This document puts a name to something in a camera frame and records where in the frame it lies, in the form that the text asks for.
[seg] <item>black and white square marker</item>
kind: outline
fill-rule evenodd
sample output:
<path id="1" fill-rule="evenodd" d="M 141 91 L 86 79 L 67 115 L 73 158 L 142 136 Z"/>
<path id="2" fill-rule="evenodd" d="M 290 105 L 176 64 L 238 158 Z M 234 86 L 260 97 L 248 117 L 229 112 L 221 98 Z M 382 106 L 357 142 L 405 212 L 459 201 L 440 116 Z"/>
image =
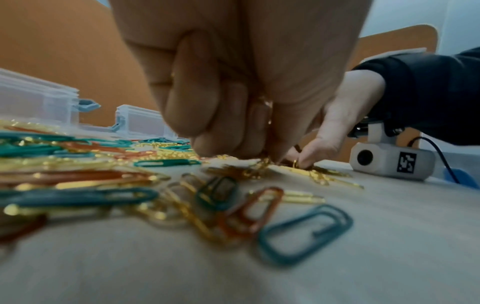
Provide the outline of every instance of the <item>black and white square marker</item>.
<path id="1" fill-rule="evenodd" d="M 400 173 L 411 173 L 415 171 L 415 161 L 417 155 L 415 153 L 400 152 L 400 157 L 398 158 L 398 166 L 396 168 L 397 172 Z"/>

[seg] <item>black jacket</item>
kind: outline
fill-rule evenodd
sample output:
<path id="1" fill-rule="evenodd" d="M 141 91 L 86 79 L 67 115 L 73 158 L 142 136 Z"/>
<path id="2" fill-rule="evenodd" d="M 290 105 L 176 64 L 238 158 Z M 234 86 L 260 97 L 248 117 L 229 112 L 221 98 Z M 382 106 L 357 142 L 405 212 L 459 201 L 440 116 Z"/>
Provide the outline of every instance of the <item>black jacket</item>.
<path id="1" fill-rule="evenodd" d="M 455 145 L 480 145 L 480 48 L 373 59 L 354 70 L 383 76 L 385 94 L 369 113 Z"/>

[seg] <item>tabletop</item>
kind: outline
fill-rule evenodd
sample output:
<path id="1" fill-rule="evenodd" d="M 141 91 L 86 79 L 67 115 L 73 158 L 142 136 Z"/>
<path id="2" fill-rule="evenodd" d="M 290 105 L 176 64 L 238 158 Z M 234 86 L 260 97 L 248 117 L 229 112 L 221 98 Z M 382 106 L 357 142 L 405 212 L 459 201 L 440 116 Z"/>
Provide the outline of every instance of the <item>tabletop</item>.
<path id="1" fill-rule="evenodd" d="M 349 172 L 365 190 L 320 186 L 292 173 L 246 182 L 324 196 L 351 230 L 293 267 L 265 263 L 253 241 L 219 249 L 188 226 L 129 216 L 53 222 L 0 249 L 2 303 L 476 303 L 480 298 L 480 191 Z M 184 169 L 169 171 L 172 180 Z M 282 204 L 272 222 L 308 206 Z M 295 251 L 308 240 L 281 236 Z"/>

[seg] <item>pile of paper clips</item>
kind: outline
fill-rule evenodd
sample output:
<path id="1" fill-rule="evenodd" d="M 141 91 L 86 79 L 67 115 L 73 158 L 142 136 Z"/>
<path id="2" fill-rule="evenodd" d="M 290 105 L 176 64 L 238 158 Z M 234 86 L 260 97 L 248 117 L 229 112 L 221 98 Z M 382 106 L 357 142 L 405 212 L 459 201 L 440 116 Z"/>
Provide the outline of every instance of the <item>pile of paper clips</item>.
<path id="1" fill-rule="evenodd" d="M 106 140 L 79 138 L 41 125 L 0 121 L 0 244 L 12 243 L 45 226 L 58 214 L 93 210 L 99 215 L 113 208 L 158 225 L 190 223 L 207 240 L 236 245 L 255 239 L 270 261 L 295 264 L 345 233 L 353 224 L 342 210 L 306 192 L 267 187 L 240 195 L 239 183 L 268 178 L 272 164 L 261 160 L 249 166 L 206 166 L 205 176 L 186 172 L 166 186 L 168 175 L 159 167 L 201 165 L 186 140 Z M 279 166 L 328 185 L 347 174 L 318 167 Z M 260 217 L 249 210 L 266 204 Z M 299 217 L 267 225 L 281 203 L 317 205 Z M 330 224 L 313 232 L 314 245 L 295 254 L 276 250 L 269 237 L 317 216 Z"/>

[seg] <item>black cable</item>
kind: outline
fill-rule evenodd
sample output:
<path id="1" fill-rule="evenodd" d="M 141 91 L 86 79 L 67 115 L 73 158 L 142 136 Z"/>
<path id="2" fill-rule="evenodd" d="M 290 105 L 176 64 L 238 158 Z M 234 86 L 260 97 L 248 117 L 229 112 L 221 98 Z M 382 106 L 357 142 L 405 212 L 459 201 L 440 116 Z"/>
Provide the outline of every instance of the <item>black cable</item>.
<path id="1" fill-rule="evenodd" d="M 460 184 L 459 179 L 455 176 L 455 173 L 452 170 L 452 168 L 450 168 L 450 165 L 447 162 L 447 159 L 445 159 L 444 154 L 442 153 L 440 148 L 437 146 L 437 144 L 433 140 L 431 140 L 430 138 L 427 138 L 427 137 L 418 136 L 418 137 L 415 137 L 412 140 L 410 140 L 409 143 L 407 144 L 407 147 L 412 147 L 414 145 L 415 141 L 417 141 L 419 139 L 423 139 L 423 140 L 427 141 L 428 143 L 430 143 L 432 145 L 432 147 L 435 148 L 435 150 L 438 152 L 438 155 L 440 156 L 441 161 L 445 165 L 445 168 L 450 173 L 451 178 L 454 180 L 455 183 Z"/>

